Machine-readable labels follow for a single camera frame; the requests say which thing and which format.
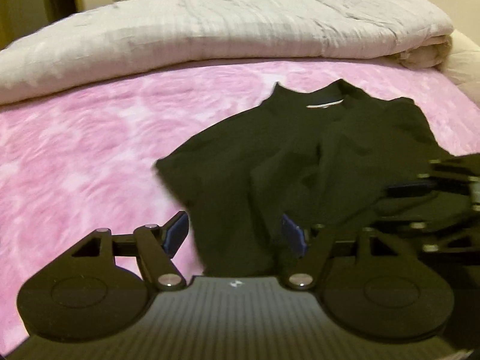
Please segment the black shirt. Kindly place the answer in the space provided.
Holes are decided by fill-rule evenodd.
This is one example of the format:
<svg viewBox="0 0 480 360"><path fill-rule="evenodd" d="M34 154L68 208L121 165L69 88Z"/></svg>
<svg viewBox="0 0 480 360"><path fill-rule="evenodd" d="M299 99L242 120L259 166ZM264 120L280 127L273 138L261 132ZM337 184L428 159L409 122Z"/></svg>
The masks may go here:
<svg viewBox="0 0 480 360"><path fill-rule="evenodd" d="M385 101L345 80L301 94L276 86L155 164L187 209L208 275L276 275L295 264L281 230L364 226L383 190L450 154L411 99Z"/></svg>

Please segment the pink rose patterned bedsheet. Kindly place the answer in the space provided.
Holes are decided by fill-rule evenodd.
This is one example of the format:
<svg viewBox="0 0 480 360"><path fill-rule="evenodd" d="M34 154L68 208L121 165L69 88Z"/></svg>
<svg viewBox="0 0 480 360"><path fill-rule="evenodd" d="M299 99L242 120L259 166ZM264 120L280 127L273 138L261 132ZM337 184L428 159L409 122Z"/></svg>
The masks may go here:
<svg viewBox="0 0 480 360"><path fill-rule="evenodd" d="M444 149L479 150L479 108L454 83L383 60L189 63L1 108L1 353L26 339L16 297L28 278L96 228L131 233L178 211L157 159L275 84L311 93L337 79L411 98Z"/></svg>

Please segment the grey folded duvet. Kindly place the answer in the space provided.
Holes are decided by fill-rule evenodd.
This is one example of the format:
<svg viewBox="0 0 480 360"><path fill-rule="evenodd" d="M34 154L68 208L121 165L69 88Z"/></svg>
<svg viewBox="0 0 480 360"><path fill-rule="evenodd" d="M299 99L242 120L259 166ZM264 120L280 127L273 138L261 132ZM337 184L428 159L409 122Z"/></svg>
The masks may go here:
<svg viewBox="0 0 480 360"><path fill-rule="evenodd" d="M449 16L427 0L127 0L69 16L1 52L1 103L211 59L442 63Z"/></svg>

